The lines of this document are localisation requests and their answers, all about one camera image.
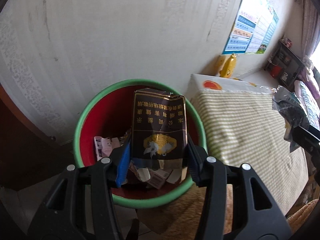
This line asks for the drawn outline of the pink white carton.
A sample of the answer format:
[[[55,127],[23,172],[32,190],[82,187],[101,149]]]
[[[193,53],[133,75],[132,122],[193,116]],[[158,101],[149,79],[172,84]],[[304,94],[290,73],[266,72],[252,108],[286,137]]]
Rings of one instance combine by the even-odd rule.
[[[97,161],[99,161],[104,157],[109,157],[115,148],[120,147],[120,141],[118,138],[103,138],[95,136],[94,145]]]

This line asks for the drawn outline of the dark brown cigarette box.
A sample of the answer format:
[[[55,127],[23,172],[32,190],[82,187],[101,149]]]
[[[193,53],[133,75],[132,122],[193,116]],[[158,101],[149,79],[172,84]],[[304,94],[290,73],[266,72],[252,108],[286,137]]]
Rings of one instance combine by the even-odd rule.
[[[138,170],[172,170],[181,179],[187,144],[185,97],[150,88],[135,91],[131,160]]]

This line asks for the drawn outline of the green red trash bin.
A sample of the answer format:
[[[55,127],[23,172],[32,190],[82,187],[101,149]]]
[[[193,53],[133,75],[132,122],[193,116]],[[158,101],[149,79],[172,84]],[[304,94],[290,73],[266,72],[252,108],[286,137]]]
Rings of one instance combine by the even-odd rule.
[[[184,146],[206,147],[204,126],[195,108],[180,94],[156,81],[131,79],[98,93],[80,115],[74,133],[78,167],[97,162],[94,137],[130,133],[130,156],[136,165],[179,168]]]

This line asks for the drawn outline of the bed with plaid quilt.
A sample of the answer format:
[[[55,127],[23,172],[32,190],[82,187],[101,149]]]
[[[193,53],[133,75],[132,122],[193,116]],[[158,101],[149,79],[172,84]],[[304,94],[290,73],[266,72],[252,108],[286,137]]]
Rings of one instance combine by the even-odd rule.
[[[311,126],[319,130],[319,106],[303,81],[294,82],[295,94],[302,104]]]

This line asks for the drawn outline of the dark metal shelf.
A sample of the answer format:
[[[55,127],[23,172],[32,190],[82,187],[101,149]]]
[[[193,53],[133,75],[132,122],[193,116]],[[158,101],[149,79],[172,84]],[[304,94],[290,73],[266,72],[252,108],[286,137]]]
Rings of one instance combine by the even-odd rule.
[[[281,86],[293,92],[295,81],[298,80],[303,66],[301,59],[279,40],[264,66],[264,71],[267,71]]]

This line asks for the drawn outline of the yellow duck stool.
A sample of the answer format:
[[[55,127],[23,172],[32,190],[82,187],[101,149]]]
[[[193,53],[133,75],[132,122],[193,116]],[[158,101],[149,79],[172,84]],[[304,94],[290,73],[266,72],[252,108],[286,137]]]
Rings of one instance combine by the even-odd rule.
[[[215,64],[216,74],[219,77],[230,78],[236,67],[237,55],[232,53],[230,55],[221,55]]]

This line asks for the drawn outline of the green number chart poster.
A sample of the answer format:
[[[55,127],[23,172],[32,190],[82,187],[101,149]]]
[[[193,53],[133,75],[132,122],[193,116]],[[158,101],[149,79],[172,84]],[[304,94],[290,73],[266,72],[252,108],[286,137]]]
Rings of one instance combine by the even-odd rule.
[[[274,35],[278,21],[279,21],[279,18],[277,16],[276,12],[273,11],[272,21],[271,21],[270,25],[268,26],[266,34],[265,34],[263,41],[260,44],[260,46],[256,52],[256,54],[263,54],[265,52],[266,48],[268,47],[268,45],[271,41],[272,36]]]

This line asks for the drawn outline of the white chart poster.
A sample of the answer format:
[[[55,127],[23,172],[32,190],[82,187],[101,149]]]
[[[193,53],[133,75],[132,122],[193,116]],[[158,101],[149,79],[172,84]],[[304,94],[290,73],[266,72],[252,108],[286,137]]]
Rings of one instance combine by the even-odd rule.
[[[268,26],[273,18],[274,9],[268,0],[242,0],[238,13],[247,13],[249,16],[257,17],[257,25],[253,33],[253,37],[246,50],[246,54],[256,54],[263,38],[266,34]]]

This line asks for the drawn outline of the pinyin wall poster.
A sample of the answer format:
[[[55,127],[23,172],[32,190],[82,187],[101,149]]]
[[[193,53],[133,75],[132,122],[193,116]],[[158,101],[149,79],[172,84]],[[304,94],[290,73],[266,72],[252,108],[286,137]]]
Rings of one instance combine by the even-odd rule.
[[[249,46],[257,25],[257,17],[238,13],[222,54],[244,54]]]

